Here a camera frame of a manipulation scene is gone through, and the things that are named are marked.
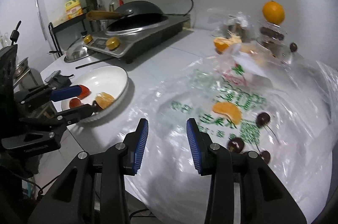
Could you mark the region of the large red strawberry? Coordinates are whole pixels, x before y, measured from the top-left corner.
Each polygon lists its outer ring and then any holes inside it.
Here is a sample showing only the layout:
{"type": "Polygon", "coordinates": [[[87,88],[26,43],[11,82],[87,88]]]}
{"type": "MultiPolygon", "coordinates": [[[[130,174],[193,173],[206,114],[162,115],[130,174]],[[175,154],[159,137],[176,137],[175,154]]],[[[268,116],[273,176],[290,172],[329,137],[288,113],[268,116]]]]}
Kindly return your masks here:
{"type": "Polygon", "coordinates": [[[87,88],[84,85],[79,85],[79,87],[81,88],[81,93],[77,96],[80,100],[88,97],[91,94],[91,91],[89,90],[89,88],[87,88]]]}

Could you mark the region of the black pouch with phone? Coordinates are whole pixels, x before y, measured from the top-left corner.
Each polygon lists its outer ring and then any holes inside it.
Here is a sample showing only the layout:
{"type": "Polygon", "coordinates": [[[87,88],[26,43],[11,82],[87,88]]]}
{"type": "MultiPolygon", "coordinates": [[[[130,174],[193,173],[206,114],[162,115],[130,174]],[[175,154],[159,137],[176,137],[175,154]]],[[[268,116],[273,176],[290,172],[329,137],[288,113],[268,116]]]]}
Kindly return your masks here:
{"type": "Polygon", "coordinates": [[[66,88],[72,84],[70,78],[72,78],[73,76],[74,74],[68,76],[62,75],[60,70],[56,70],[45,79],[45,83],[51,88],[66,88]]]}

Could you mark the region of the black chopstick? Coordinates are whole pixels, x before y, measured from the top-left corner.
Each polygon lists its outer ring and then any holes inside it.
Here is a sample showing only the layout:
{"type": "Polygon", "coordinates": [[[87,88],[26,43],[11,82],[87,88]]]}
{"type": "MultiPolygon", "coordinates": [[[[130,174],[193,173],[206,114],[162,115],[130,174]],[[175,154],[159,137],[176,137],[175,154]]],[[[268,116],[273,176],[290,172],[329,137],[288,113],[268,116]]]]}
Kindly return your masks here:
{"type": "Polygon", "coordinates": [[[114,59],[114,57],[110,56],[110,57],[103,58],[101,60],[96,60],[96,61],[93,61],[93,62],[89,62],[87,64],[82,64],[82,65],[76,66],[75,69],[85,68],[87,66],[91,66],[91,65],[95,65],[95,64],[98,64],[98,63],[101,63],[101,62],[109,61],[111,59],[114,59]]]}

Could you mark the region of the orange mandarin segment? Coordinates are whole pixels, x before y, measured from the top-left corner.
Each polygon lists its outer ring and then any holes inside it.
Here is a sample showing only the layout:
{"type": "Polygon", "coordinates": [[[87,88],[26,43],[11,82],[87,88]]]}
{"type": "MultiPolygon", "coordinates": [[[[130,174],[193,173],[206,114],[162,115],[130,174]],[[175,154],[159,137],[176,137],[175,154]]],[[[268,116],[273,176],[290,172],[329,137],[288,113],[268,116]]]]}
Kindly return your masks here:
{"type": "Polygon", "coordinates": [[[217,102],[213,105],[213,112],[227,116],[235,125],[242,120],[241,110],[231,102],[217,102]]]}

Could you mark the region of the white ceramic plate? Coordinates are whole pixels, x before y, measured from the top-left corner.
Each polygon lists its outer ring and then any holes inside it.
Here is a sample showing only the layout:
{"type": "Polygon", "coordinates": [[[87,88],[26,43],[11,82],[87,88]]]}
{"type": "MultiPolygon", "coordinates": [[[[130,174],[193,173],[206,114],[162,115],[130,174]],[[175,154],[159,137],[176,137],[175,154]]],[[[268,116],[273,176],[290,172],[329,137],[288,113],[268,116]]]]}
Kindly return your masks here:
{"type": "Polygon", "coordinates": [[[81,75],[72,82],[72,85],[85,86],[89,89],[89,94],[80,100],[83,105],[92,105],[94,101],[98,103],[108,96],[113,97],[104,109],[81,120],[82,123],[90,123],[106,117],[122,102],[129,87],[129,77],[119,66],[103,66],[81,75]]]}

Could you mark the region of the printed clear plastic bag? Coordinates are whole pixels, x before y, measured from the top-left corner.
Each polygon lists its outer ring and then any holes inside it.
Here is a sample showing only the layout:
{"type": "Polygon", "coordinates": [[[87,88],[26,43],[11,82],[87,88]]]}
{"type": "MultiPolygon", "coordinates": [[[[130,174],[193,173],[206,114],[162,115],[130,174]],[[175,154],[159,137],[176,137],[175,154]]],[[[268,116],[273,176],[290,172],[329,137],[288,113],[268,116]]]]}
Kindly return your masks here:
{"type": "Polygon", "coordinates": [[[244,151],[268,151],[269,167],[307,217],[325,206],[337,141],[337,71],[322,62],[295,56],[286,64],[255,45],[233,45],[144,91],[129,120],[139,117],[148,119],[149,137],[130,182],[149,205],[206,198],[207,180],[194,169],[186,138],[192,117],[222,146],[240,138],[244,151]]]}

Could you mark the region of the yellow detergent bottle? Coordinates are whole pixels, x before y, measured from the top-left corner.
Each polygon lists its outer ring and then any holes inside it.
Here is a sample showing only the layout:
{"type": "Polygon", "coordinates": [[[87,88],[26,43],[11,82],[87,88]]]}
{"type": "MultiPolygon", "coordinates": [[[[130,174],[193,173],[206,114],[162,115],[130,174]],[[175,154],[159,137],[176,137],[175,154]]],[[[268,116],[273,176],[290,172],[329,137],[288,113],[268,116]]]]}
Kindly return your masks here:
{"type": "Polygon", "coordinates": [[[83,8],[81,7],[80,0],[68,0],[65,3],[65,11],[68,19],[73,19],[83,14],[83,8]]]}

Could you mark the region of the steel induction cooker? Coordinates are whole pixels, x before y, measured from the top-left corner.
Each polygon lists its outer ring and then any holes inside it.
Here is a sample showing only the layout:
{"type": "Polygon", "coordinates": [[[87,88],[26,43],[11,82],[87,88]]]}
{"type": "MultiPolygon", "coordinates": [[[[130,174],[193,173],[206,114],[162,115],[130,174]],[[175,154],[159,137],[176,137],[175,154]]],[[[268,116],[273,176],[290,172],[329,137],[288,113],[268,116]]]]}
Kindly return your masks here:
{"type": "Polygon", "coordinates": [[[127,63],[176,36],[183,30],[189,17],[179,15],[163,15],[161,21],[148,26],[116,32],[97,32],[92,34],[92,40],[84,46],[94,52],[106,54],[121,59],[127,63]]]}

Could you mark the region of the black metal rack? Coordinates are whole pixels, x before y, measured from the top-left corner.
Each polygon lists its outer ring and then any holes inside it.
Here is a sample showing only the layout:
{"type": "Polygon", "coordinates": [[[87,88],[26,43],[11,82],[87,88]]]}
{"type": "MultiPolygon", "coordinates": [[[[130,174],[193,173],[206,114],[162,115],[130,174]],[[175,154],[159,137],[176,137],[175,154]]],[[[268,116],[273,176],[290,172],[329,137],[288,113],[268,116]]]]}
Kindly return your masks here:
{"type": "Polygon", "coordinates": [[[52,41],[52,48],[48,54],[60,58],[72,41],[81,37],[81,33],[94,31],[93,23],[88,21],[86,13],[87,7],[83,7],[83,13],[66,21],[48,23],[48,33],[52,41]]]}

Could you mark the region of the small oil bottle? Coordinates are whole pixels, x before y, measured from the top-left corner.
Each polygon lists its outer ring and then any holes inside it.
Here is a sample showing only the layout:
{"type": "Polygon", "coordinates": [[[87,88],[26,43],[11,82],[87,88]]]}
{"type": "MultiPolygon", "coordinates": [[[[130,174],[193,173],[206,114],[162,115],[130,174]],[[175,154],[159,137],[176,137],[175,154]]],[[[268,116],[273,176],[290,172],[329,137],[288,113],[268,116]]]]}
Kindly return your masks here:
{"type": "Polygon", "coordinates": [[[109,11],[114,12],[119,7],[118,0],[110,0],[109,11]]]}

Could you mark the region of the half peeled orange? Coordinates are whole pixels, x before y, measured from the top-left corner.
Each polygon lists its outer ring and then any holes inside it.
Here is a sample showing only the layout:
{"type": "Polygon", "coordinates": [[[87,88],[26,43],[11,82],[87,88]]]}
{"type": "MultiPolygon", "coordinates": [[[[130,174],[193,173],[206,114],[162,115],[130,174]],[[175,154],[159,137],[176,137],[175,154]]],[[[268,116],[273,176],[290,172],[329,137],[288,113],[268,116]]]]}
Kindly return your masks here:
{"type": "Polygon", "coordinates": [[[228,37],[216,37],[213,40],[215,49],[218,53],[223,53],[226,49],[228,49],[230,46],[234,44],[241,44],[242,38],[238,36],[237,34],[228,31],[228,37]]]}

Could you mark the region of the black wok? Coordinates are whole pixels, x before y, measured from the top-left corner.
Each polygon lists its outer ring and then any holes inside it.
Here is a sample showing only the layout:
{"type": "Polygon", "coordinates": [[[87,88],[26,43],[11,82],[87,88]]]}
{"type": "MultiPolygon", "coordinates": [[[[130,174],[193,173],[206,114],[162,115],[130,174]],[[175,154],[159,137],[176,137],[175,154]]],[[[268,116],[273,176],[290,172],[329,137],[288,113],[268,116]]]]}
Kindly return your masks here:
{"type": "Polygon", "coordinates": [[[148,1],[125,3],[115,11],[92,10],[86,13],[86,18],[88,21],[107,20],[109,32],[150,26],[168,19],[158,6],[148,1]]]}

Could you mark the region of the steel lid with knob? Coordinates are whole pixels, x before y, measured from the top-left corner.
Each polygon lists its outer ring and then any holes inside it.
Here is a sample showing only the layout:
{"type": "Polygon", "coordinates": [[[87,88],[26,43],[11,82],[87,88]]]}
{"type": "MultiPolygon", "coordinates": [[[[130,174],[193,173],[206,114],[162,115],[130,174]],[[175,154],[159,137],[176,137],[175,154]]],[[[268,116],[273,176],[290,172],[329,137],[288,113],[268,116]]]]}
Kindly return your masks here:
{"type": "Polygon", "coordinates": [[[303,56],[298,52],[298,46],[296,43],[292,42],[289,45],[281,44],[277,45],[273,55],[281,60],[284,64],[295,64],[304,60],[303,56]]]}

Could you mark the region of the small crumpled plastic bag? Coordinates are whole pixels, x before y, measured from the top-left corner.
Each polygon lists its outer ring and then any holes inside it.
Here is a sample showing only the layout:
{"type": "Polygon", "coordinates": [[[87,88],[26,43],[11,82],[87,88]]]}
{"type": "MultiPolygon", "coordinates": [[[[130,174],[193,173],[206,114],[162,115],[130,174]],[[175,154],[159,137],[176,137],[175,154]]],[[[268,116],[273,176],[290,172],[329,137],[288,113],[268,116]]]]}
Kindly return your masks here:
{"type": "Polygon", "coordinates": [[[243,41],[254,37],[254,25],[249,15],[239,11],[231,13],[220,8],[207,9],[208,24],[213,26],[213,37],[228,38],[230,34],[239,36],[243,41]]]}

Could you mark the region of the whole orange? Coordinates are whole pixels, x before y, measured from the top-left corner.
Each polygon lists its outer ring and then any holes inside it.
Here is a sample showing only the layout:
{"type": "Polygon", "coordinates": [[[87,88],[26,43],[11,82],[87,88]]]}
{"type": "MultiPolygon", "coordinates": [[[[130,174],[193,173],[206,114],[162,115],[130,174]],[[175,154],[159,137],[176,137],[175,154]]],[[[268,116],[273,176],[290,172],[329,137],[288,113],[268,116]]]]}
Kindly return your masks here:
{"type": "Polygon", "coordinates": [[[262,8],[262,13],[267,22],[275,25],[280,25],[285,19],[285,12],[282,5],[275,1],[265,3],[262,8]]]}

